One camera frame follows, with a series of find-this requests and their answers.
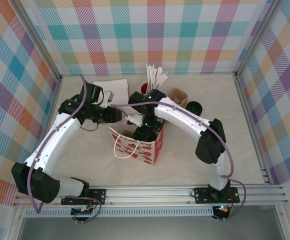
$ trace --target beige tabletop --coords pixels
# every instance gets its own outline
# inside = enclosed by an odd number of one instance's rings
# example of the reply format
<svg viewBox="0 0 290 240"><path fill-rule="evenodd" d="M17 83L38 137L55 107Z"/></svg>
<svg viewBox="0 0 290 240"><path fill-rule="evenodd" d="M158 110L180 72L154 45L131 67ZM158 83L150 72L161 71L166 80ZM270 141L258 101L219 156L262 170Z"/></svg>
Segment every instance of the beige tabletop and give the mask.
<svg viewBox="0 0 290 240"><path fill-rule="evenodd" d="M87 75L85 78L89 83L127 79L130 94L140 92L141 85L147 82L145 74ZM63 79L53 121L61 103L78 94L81 88L79 76ZM233 77L230 74L170 74L159 90L167 94L174 88L185 91L189 102L197 101L202 105L202 118L222 121L234 160L232 179L244 184L263 184ZM94 129L96 124L87 120L83 126ZM196 146L197 142L189 134L168 123L164 126L163 147L154 166L134 158L118 159L114 156L108 125L100 124L94 132L79 129L73 135L61 153L53 175L80 178L91 186L208 184L209 173L206 164L195 155ZM225 162L230 172L227 155Z"/></svg>

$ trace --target black lid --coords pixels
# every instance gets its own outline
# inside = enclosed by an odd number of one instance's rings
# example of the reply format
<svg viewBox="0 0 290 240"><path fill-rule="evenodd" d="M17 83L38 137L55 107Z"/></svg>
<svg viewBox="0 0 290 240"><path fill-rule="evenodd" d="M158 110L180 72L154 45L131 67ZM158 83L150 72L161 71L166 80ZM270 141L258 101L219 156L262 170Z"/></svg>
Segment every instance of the black lid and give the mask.
<svg viewBox="0 0 290 240"><path fill-rule="evenodd" d="M197 101L191 101L187 103L186 110L190 111L191 113L200 116L203 111L202 105Z"/></svg>

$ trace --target white bag handle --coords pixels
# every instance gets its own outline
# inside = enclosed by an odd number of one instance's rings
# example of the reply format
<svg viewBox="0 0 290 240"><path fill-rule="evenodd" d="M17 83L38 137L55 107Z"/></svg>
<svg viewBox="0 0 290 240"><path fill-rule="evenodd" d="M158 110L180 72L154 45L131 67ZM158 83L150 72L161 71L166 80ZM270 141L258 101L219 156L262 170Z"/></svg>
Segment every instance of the white bag handle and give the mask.
<svg viewBox="0 0 290 240"><path fill-rule="evenodd" d="M140 143L140 140L137 141L137 145L136 145L134 151L131 153L131 155L125 156L125 157L121 157L121 156L117 156L116 155L116 144L117 144L117 141L119 140L120 136L121 136L121 134L118 135L118 137L116 138L115 144L114 144L114 155L115 155L115 157L117 157L119 159L127 159L127 158L131 157L135 153L135 151L136 151L136 149L137 149L137 147L138 147L138 145Z"/></svg>

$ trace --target red cup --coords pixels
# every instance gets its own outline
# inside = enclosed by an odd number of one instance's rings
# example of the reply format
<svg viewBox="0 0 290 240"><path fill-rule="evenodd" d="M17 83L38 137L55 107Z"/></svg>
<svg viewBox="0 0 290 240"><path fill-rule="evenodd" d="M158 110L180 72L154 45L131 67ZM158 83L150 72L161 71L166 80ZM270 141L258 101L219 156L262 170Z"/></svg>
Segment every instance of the red cup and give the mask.
<svg viewBox="0 0 290 240"><path fill-rule="evenodd" d="M140 92L141 94L145 95L146 94L146 89L147 89L147 83L144 83L141 88L140 88Z"/></svg>

